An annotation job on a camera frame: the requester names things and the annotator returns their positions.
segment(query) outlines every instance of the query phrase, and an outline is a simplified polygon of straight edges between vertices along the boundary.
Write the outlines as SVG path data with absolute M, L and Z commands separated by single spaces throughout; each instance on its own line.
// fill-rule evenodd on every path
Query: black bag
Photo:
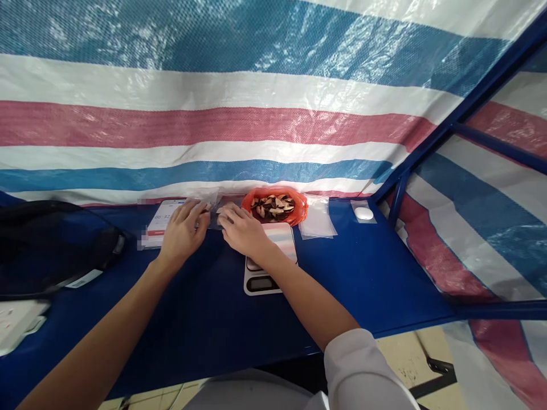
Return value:
M 0 208 L 0 300 L 78 288 L 120 257 L 125 239 L 100 215 L 67 202 Z

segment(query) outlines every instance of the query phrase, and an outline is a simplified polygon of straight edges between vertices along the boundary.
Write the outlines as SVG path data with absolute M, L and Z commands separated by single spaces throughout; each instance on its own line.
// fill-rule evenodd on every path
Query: person's left hand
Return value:
M 209 226 L 209 213 L 201 213 L 206 206 L 206 203 L 189 200 L 173 212 L 156 259 L 162 269 L 177 272 L 202 244 Z

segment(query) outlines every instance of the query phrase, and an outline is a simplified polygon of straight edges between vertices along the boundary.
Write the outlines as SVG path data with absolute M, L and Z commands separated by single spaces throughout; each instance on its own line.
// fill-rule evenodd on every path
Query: power strip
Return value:
M 25 300 L 0 302 L 0 356 L 15 350 L 28 335 L 42 327 L 46 317 L 42 316 L 50 303 Z

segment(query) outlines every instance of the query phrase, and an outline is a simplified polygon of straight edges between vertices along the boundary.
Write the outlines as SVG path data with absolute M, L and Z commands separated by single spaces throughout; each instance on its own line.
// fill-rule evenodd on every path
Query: tiled floor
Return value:
M 452 363 L 452 356 L 440 327 L 430 327 L 417 333 L 430 357 Z M 438 377 L 427 366 L 415 332 L 380 339 L 378 345 L 388 364 L 406 387 L 410 388 Z M 180 384 L 133 395 L 129 400 L 129 410 L 168 410 L 175 399 L 173 410 L 181 410 L 204 381 L 205 379 L 185 383 L 178 397 Z M 99 410 L 116 410 L 120 402 L 121 399 L 105 401 Z M 457 384 L 423 397 L 418 402 L 429 410 L 467 409 Z

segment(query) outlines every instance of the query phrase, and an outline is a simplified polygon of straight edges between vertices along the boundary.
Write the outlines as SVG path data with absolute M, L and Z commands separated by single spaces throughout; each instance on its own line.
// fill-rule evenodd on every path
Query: blue table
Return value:
M 455 319 L 454 312 L 378 208 L 377 224 L 358 224 L 348 200 L 332 199 L 334 239 L 302 241 L 300 266 L 376 337 Z M 98 210 L 137 235 L 156 207 Z M 14 408 L 137 281 L 158 251 L 137 251 L 80 289 L 63 289 L 44 326 L 0 359 L 0 402 Z M 282 294 L 249 297 L 244 257 L 219 231 L 169 285 L 109 398 L 318 352 Z

